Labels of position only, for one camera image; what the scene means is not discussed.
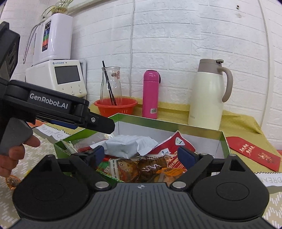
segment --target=thermos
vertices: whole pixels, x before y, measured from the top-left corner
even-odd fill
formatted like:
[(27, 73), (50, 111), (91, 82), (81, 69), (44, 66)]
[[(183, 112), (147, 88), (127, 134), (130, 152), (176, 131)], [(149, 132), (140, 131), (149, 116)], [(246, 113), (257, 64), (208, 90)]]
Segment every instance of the thermos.
[[(219, 130), (223, 105), (229, 99), (233, 76), (223, 60), (201, 59), (194, 79), (188, 125)], [(226, 91), (222, 72), (227, 75)]]
[(160, 74), (155, 70), (147, 70), (143, 78), (142, 117), (157, 119), (158, 91)]

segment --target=human hand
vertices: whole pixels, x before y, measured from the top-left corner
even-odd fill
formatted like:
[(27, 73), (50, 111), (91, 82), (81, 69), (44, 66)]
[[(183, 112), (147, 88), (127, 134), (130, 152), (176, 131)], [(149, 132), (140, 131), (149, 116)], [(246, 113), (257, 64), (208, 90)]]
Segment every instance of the human hand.
[[(25, 145), (38, 147), (40, 146), (40, 141), (37, 137), (32, 135), (30, 139), (24, 142)], [(0, 176), (8, 177), (11, 174), (12, 169), (14, 169), (19, 160), (23, 159), (25, 156), (25, 147), (23, 145), (14, 146), (9, 150), (9, 156), (0, 155)]]

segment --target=jug handle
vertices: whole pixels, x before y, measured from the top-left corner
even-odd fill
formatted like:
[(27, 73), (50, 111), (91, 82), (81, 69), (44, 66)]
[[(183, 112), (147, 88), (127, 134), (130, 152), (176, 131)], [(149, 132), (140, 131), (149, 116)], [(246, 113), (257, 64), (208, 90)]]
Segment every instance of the jug handle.
[(227, 76), (227, 85), (226, 85), (226, 91), (224, 96), (222, 97), (222, 102), (226, 102), (231, 95), (232, 92), (232, 87), (233, 87), (233, 76), (231, 71), (228, 68), (225, 67), (218, 67), (217, 68), (218, 72), (225, 72), (226, 76)]

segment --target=green box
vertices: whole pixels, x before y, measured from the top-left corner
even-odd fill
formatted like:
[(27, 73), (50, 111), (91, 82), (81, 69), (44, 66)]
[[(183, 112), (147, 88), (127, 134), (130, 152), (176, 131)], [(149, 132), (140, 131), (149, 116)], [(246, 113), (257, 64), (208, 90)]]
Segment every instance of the green box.
[[(228, 143), (222, 131), (142, 118), (127, 114), (116, 114), (110, 118), (113, 119), (116, 124), (115, 131), (113, 132), (115, 136), (149, 136), (157, 142), (162, 142), (179, 130), (181, 135), (196, 148), (198, 153), (208, 153), (213, 155), (215, 158), (226, 158), (228, 154), (230, 154)], [(64, 140), (74, 141), (88, 138), (95, 133), (96, 131), (83, 129)], [(70, 156), (62, 141), (55, 143), (54, 147), (58, 158), (67, 158)], [(112, 184), (120, 182), (103, 172), (99, 173)]]

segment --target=black straw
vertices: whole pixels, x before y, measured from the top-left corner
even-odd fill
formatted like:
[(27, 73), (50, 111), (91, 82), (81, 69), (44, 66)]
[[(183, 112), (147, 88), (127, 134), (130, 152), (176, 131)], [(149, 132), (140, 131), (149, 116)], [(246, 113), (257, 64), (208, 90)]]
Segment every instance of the black straw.
[(102, 63), (103, 63), (103, 70), (104, 70), (105, 77), (106, 77), (106, 83), (107, 83), (107, 86), (108, 86), (111, 103), (112, 103), (112, 105), (116, 106), (116, 100), (115, 100), (114, 94), (112, 92), (112, 88), (111, 88), (109, 77), (108, 77), (108, 74), (107, 74), (107, 71), (106, 71), (105, 63), (104, 63), (104, 61), (102, 61)]

